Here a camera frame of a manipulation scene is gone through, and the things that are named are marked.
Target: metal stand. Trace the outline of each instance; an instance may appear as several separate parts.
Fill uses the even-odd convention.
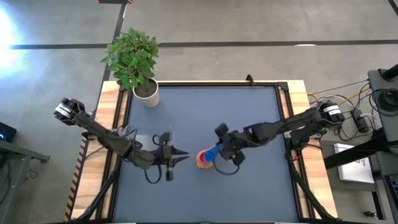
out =
[[[0,203],[0,224],[5,223],[8,210],[10,209],[18,190],[21,185],[26,171],[29,169],[31,159],[38,159],[41,163],[47,163],[50,156],[24,149],[15,144],[6,141],[0,141],[0,152],[5,152],[7,156],[9,173],[9,190],[5,193],[5,198]]]
[[[47,163],[50,159],[50,156],[45,156],[41,153],[29,149],[24,149],[23,147],[19,147],[6,141],[0,141],[0,151],[8,152],[10,154],[22,154],[25,156],[29,156],[33,159],[38,159],[41,163]]]

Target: wooden plank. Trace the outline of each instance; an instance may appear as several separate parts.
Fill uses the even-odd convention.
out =
[[[303,80],[289,81],[290,99],[294,114],[304,112],[310,107]],[[319,146],[319,141],[310,140],[310,144]],[[318,148],[307,146],[302,151],[308,184],[314,196],[330,215],[337,217],[335,201],[331,193],[328,174],[323,162],[322,152]]]
[[[105,128],[112,128],[113,116],[118,98],[119,85],[116,82],[104,82],[99,97],[95,121]],[[101,146],[96,141],[88,145],[87,154],[97,150]],[[101,187],[101,179],[106,159],[106,150],[98,151],[84,162],[81,171],[80,183],[76,193],[75,204],[72,210],[72,218],[79,217],[93,201]]]
[[[289,110],[287,109],[287,101],[286,101],[286,96],[285,96],[285,91],[280,90],[280,100],[282,103],[282,107],[284,109],[284,118],[288,118],[289,117]],[[295,151],[292,151],[292,157],[294,158],[297,155],[297,153]],[[294,166],[297,170],[297,172],[300,173],[300,166],[299,166],[299,162],[295,161],[294,162]],[[298,199],[300,200],[300,206],[302,209],[302,214],[304,218],[309,218],[310,217],[310,213],[308,211],[308,207],[307,207],[307,199],[305,198],[305,194],[304,191],[301,189],[301,187],[296,183],[297,186],[297,191],[298,191]]]
[[[159,81],[159,83],[200,83],[200,82],[212,82],[212,83],[246,83],[247,81],[241,80],[202,80],[202,81]],[[305,90],[305,85],[302,80],[259,80],[256,83],[270,83],[270,82],[287,82],[289,85],[290,99],[292,101],[293,111],[295,114],[301,113],[309,108],[309,102],[307,98],[307,92]],[[104,82],[103,89],[101,91],[101,96],[99,99],[99,104],[97,108],[96,121],[104,125],[107,128],[112,127],[114,110],[116,107],[116,100],[118,97],[119,87],[116,82]],[[123,104],[121,109],[121,115],[124,116],[124,106],[126,97],[123,97]],[[286,101],[282,101],[282,106],[284,107],[284,112],[287,111]],[[319,145],[317,141],[310,141],[311,144]],[[98,148],[97,142],[91,142],[88,151],[94,151]],[[98,193],[101,185],[103,167],[105,163],[106,150],[100,151],[92,158],[88,159],[83,167],[80,185],[78,188],[75,206],[72,211],[72,218],[78,217],[84,212],[86,207],[94,199],[95,195]],[[335,208],[335,203],[333,196],[331,194],[329,180],[326,174],[325,165],[323,163],[322,152],[314,147],[306,147],[303,150],[303,159],[305,163],[305,169],[307,171],[307,177],[310,184],[310,189],[320,201],[320,203],[326,208],[326,210],[333,216],[337,217],[337,212]],[[304,214],[308,215],[307,202],[303,193],[299,190],[300,202],[302,204]],[[104,209],[102,211],[103,215],[106,215],[109,207],[110,191],[107,192],[105,197]]]

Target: potted plant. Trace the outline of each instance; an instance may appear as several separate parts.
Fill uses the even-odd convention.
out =
[[[153,73],[155,59],[159,58],[155,37],[130,28],[108,45],[108,56],[102,59],[113,71],[120,85],[132,88],[144,105],[155,107],[159,103],[159,85]]]

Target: yellow cable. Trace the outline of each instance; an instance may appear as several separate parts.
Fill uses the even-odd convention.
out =
[[[358,96],[359,94],[365,92],[365,91],[368,90],[368,89],[369,89],[369,87],[363,89],[361,92],[359,92],[359,93],[357,93],[357,94],[355,94],[355,95],[352,95],[352,96],[348,97],[347,99],[343,100],[343,101],[339,104],[339,106],[341,106],[341,105],[342,105],[343,103],[345,103],[346,101],[348,101],[348,100],[354,98],[355,96]]]
[[[319,101],[318,97],[315,94],[313,94],[313,93],[307,93],[307,96],[312,96],[315,99],[317,99],[317,101]]]

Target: blue table surface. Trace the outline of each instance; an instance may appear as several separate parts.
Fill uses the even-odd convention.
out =
[[[174,146],[189,151],[191,158],[177,164],[171,182],[165,181],[163,167],[158,184],[148,183],[142,169],[123,162],[114,222],[297,220],[281,135],[266,146],[244,149],[246,160],[236,175],[199,169],[195,160],[199,151],[216,142],[214,129],[222,122],[230,131],[242,131],[254,123],[280,120],[274,87],[161,87],[159,91],[155,108],[133,99],[129,124],[169,127]],[[153,150],[155,145],[145,143],[144,149]],[[226,172],[236,168],[231,161],[220,157],[217,161]],[[156,167],[148,173],[152,180],[157,178]]]

